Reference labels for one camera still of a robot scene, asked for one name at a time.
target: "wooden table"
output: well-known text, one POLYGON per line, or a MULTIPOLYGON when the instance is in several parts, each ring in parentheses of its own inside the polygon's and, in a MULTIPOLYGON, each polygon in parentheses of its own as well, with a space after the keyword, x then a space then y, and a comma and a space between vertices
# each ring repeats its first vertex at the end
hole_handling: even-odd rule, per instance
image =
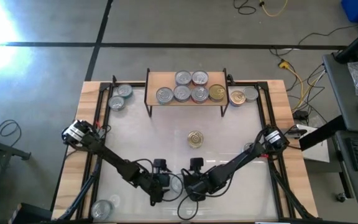
MULTIPOLYGON (((261 80, 268 82, 270 91, 270 98, 273 105, 273 112, 276 119, 276 124, 280 129, 288 129, 294 125, 292 118, 290 104, 288 102, 287 93, 283 80, 261 80)), ((76 113, 76 119, 84 119, 89 122, 93 121, 96 109, 96 102, 99 94, 100 82, 84 82, 80 102, 76 113)), ((102 113, 100 122, 103 120, 104 107, 106 101, 102 103, 102 113)), ((299 146, 298 140, 291 139, 292 146, 299 146)), ((298 149, 287 148, 284 153, 285 166, 287 168, 288 180, 290 188, 296 195, 298 200, 305 206, 305 208, 314 216, 318 216, 316 205, 314 203, 313 194, 311 191, 308 174, 306 172, 305 162, 303 161, 302 152, 298 149)), ((63 164, 63 172, 59 181, 58 193, 53 209, 52 218, 58 218, 71 205, 81 189, 81 182, 85 168, 86 152, 76 152, 72 154, 63 164)), ((91 190, 85 198, 84 216, 88 214, 88 204, 90 200, 91 190)), ((284 215, 288 217, 288 208, 285 203, 285 196, 280 191, 280 198, 282 200, 284 215)))

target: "yellow plug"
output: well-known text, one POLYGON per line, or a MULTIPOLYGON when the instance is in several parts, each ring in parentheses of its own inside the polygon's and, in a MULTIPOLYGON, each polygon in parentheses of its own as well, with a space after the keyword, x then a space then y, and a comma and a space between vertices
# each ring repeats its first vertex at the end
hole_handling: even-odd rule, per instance
POLYGON ((278 67, 279 68, 284 68, 284 69, 289 69, 290 64, 287 61, 281 59, 281 62, 278 64, 278 67))

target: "can lid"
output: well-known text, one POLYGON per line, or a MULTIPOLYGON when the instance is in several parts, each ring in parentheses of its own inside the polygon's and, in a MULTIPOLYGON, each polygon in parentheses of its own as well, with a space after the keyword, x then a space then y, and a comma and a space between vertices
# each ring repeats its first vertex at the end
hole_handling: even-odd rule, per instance
POLYGON ((181 85, 187 85, 191 81, 191 74, 185 70, 176 72, 175 81, 181 85))
POLYGON ((246 96, 247 100, 256 100, 259 96, 259 93, 258 90, 256 90, 254 87, 245 87, 244 95, 246 96))
POLYGON ((226 91, 223 86, 219 84, 212 85, 209 88, 209 96, 215 100, 221 100, 224 98, 226 91))
POLYGON ((106 220, 112 213, 112 203, 107 200, 98 200, 92 205, 92 217, 97 221, 106 220))
POLYGON ((123 109, 125 105, 125 100, 122 96, 113 96, 109 100, 109 107, 113 110, 123 109))
POLYGON ((179 100, 188 99, 190 97, 190 94, 191 94, 191 90, 184 85, 176 86, 175 89, 173 90, 173 95, 175 95, 175 97, 179 100))
POLYGON ((129 84, 121 84, 118 86, 118 95, 127 97, 132 93, 132 87, 129 84))
POLYGON ((173 92, 168 87, 159 88, 155 94, 160 103, 169 103, 173 99, 173 92))
POLYGON ((208 98, 209 91, 203 86, 196 86, 191 91, 191 97, 196 101, 204 101, 208 98))
POLYGON ((204 71, 195 71, 191 78, 193 82, 197 85, 204 85, 208 82, 208 73, 204 71))
POLYGON ((192 131, 189 133, 187 141, 192 148, 196 149, 201 147, 201 145, 203 144, 204 136, 199 131, 192 131))
POLYGON ((243 92, 239 91, 239 90, 236 90, 236 91, 233 91, 231 94, 230 94, 230 100, 237 104, 237 105, 240 105, 240 104, 243 104, 246 100, 246 96, 243 92))

